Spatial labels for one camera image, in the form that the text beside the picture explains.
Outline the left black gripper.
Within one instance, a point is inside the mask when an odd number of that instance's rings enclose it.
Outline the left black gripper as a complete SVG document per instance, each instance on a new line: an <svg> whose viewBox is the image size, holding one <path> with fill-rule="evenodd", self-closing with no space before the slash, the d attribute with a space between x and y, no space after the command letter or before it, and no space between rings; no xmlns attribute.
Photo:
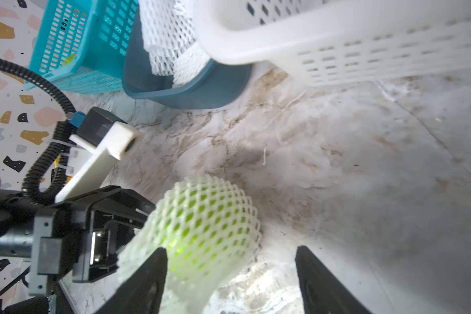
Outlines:
<svg viewBox="0 0 471 314"><path fill-rule="evenodd" d="M67 273L77 283L93 283L116 272L117 255L154 209L145 197L118 186L51 205L0 190L0 256L30 261L31 296L48 296Z"/></svg>

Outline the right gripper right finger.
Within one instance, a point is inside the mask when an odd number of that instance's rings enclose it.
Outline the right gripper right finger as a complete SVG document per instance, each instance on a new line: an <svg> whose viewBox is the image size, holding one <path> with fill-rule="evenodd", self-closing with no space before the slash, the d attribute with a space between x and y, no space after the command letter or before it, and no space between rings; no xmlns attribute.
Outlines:
<svg viewBox="0 0 471 314"><path fill-rule="evenodd" d="M308 247L297 248L295 263L305 314L370 313Z"/></svg>

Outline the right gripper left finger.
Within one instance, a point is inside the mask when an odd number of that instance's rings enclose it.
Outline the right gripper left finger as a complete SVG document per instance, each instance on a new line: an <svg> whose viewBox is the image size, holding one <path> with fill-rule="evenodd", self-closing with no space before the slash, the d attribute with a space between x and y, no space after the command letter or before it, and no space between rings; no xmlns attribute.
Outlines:
<svg viewBox="0 0 471 314"><path fill-rule="evenodd" d="M167 251L159 248L96 313L159 313L166 276Z"/></svg>

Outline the green custard apple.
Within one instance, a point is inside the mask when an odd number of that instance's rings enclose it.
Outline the green custard apple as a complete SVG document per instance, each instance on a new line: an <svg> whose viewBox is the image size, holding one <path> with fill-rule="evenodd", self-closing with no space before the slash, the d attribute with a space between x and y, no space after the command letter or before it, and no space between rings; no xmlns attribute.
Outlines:
<svg viewBox="0 0 471 314"><path fill-rule="evenodd" d="M154 240L167 249L170 272L208 276L229 262L239 268L257 239L250 197L230 183L177 184L157 208Z"/></svg>

